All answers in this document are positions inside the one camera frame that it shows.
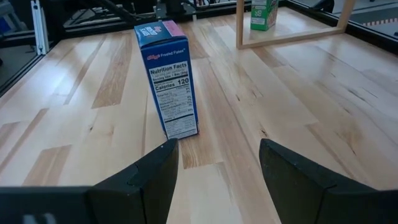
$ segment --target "light wood surface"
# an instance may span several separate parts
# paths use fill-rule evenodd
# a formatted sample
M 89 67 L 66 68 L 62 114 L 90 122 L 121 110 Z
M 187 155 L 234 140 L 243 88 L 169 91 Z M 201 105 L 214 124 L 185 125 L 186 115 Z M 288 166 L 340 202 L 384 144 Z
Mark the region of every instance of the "light wood surface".
M 255 40 L 246 42 L 243 38 L 244 26 L 243 26 L 243 11 L 244 11 L 244 0 L 236 1 L 236 48 L 237 49 L 247 49 L 251 47 L 261 47 L 274 44 L 284 44 L 300 40 L 309 40 L 319 37 L 324 37 L 333 34 L 342 34 L 345 32 L 349 17 L 353 11 L 355 5 L 355 0 L 345 0 L 343 10 L 338 19 L 338 24 L 336 27 L 329 28 L 317 28 L 311 31 L 301 31 L 289 35 L 279 35 L 279 36 L 268 36 L 265 39 Z
M 287 8 L 278 20 L 244 35 L 327 27 Z M 201 133 L 180 141 L 168 223 L 280 223 L 261 138 L 398 187 L 397 57 L 346 34 L 237 50 L 235 15 L 180 26 Z M 95 184 L 164 141 L 133 31 L 63 40 L 0 98 L 0 185 Z

